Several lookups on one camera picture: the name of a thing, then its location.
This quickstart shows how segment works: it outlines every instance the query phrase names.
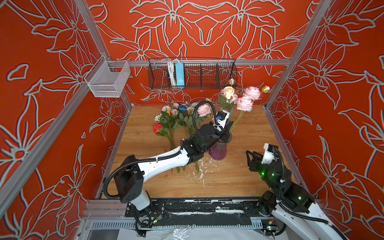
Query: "floral wallpaper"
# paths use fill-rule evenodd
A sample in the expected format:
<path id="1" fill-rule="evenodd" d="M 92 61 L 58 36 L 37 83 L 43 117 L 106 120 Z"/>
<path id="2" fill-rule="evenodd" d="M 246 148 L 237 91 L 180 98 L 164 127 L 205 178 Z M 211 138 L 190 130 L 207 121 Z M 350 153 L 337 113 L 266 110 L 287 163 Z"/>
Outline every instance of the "floral wallpaper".
<path id="1" fill-rule="evenodd" d="M 166 57 L 289 58 L 319 0 L 87 0 L 114 60 Z M 238 66 L 238 91 L 272 87 L 284 66 Z M 154 105 L 211 98 L 219 90 L 150 89 L 145 67 L 131 69 L 132 103 Z"/>
<path id="2" fill-rule="evenodd" d="M 0 22 L 2 187 L 100 55 L 73 0 L 2 1 Z M 126 113 L 89 92 L 0 219 L 0 239 L 73 238 Z"/>
<path id="3" fill-rule="evenodd" d="M 384 238 L 384 3 L 335 0 L 271 107 L 311 194 L 350 239 Z"/>

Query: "purple vase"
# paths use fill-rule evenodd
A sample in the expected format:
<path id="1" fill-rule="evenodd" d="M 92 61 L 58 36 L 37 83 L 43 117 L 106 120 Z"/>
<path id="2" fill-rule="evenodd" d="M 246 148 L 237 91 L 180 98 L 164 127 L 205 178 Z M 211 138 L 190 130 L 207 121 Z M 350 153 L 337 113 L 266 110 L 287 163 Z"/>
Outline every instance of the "purple vase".
<path id="1" fill-rule="evenodd" d="M 223 160 L 227 155 L 227 143 L 218 141 L 211 147 L 209 154 L 214 160 Z"/>

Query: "wooden table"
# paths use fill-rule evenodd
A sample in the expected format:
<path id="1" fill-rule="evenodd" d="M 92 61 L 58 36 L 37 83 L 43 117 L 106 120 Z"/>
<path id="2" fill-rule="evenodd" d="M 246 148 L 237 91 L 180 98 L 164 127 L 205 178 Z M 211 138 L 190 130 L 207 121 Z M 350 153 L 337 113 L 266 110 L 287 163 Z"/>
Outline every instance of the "wooden table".
<path id="1" fill-rule="evenodd" d="M 136 158 L 152 157 L 170 150 L 168 139 L 155 136 L 152 131 L 154 117 L 160 113 L 160 108 L 133 107 L 111 171 L 131 154 Z M 239 113 L 236 109 L 231 119 L 236 120 Z M 245 151 L 263 154 L 264 143 L 278 144 L 262 107 L 254 106 L 250 113 L 245 113 L 232 134 L 224 160 L 213 160 L 206 153 L 199 160 L 200 173 L 189 164 L 181 173 L 173 169 L 152 177 L 144 183 L 143 189 L 151 197 L 261 196 L 269 188 L 258 173 L 248 170 Z M 183 138 L 188 138 L 184 128 L 177 129 L 175 143 Z M 113 180 L 108 192 L 117 194 Z"/>

